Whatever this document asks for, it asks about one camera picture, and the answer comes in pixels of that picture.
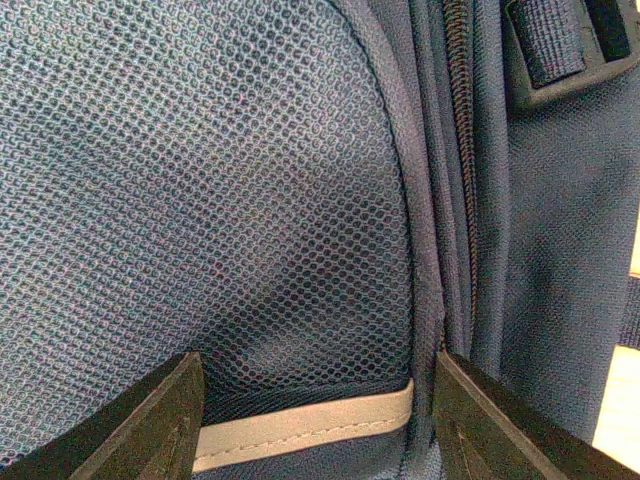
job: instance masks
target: wooden surface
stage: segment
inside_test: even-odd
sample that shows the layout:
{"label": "wooden surface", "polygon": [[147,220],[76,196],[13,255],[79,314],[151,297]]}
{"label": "wooden surface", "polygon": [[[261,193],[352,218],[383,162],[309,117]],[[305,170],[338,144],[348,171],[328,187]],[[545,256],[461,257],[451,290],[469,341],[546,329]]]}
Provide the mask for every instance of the wooden surface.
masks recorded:
{"label": "wooden surface", "polygon": [[640,351],[616,347],[593,446],[640,473]]}

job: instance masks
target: strap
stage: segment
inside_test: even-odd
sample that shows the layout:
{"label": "strap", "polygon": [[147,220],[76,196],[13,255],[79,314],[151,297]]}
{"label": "strap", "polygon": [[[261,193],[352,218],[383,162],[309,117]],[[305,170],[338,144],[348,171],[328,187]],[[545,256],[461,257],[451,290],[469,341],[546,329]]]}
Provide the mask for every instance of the strap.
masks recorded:
{"label": "strap", "polygon": [[194,472],[392,432],[409,421],[413,380],[398,392],[334,400],[209,425]]}
{"label": "strap", "polygon": [[572,0],[515,0],[508,8],[534,88],[586,69]]}
{"label": "strap", "polygon": [[640,278],[637,277],[629,277],[619,343],[640,350]]}

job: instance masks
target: nylon fabric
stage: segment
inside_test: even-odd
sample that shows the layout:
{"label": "nylon fabric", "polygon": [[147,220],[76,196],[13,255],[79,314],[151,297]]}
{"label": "nylon fabric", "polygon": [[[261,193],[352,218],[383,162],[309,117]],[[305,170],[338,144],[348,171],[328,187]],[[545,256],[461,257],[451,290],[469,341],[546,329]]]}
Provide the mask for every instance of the nylon fabric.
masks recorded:
{"label": "nylon fabric", "polygon": [[473,8],[478,314],[471,359],[487,374],[499,378],[512,201],[501,62],[502,15],[497,2],[476,1]]}
{"label": "nylon fabric", "polygon": [[635,69],[509,126],[518,195],[501,378],[587,442],[626,301],[640,196],[639,91]]}
{"label": "nylon fabric", "polygon": [[442,11],[431,2],[412,2],[418,78],[425,137],[429,151],[429,172],[436,219],[438,257],[445,307],[447,348],[469,355],[470,273],[469,241],[462,189],[449,72],[445,53]]}
{"label": "nylon fabric", "polygon": [[640,350],[640,279],[629,277],[620,345]]}
{"label": "nylon fabric", "polygon": [[406,384],[396,148],[420,139],[392,133],[398,94],[383,99],[335,8],[32,0],[0,15],[3,464],[179,351],[203,354],[209,422]]}
{"label": "nylon fabric", "polygon": [[533,88],[586,68],[574,5],[573,0],[515,0],[509,4]]}
{"label": "nylon fabric", "polygon": [[398,71],[411,99],[415,127],[424,130],[420,110],[420,85],[413,43],[410,6],[407,0],[366,0],[380,25],[397,62]]}

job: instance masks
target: webbing strap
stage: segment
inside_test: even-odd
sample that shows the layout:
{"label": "webbing strap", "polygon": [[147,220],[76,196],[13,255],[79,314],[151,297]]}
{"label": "webbing strap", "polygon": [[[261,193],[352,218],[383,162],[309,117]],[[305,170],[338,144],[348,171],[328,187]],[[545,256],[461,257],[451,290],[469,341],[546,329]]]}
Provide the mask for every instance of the webbing strap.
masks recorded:
{"label": "webbing strap", "polygon": [[573,1],[514,0],[508,8],[534,88],[586,69]]}

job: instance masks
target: backpack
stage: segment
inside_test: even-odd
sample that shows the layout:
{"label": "backpack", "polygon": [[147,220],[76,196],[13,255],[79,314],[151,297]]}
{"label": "backpack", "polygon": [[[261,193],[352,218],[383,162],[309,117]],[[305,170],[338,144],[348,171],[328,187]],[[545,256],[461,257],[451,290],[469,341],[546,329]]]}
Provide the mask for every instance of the backpack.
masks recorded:
{"label": "backpack", "polygon": [[637,478],[639,22],[1,3],[0,478]]}

